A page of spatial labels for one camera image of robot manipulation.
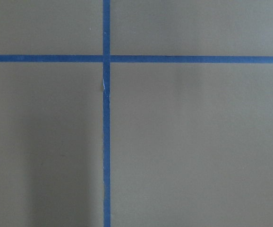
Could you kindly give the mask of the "brown paper table cover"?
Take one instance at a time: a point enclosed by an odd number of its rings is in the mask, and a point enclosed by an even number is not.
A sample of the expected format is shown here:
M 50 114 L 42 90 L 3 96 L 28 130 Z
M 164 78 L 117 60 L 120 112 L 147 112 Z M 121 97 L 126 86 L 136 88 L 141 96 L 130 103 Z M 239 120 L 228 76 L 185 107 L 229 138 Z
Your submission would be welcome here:
M 273 227 L 273 0 L 0 0 L 0 227 Z

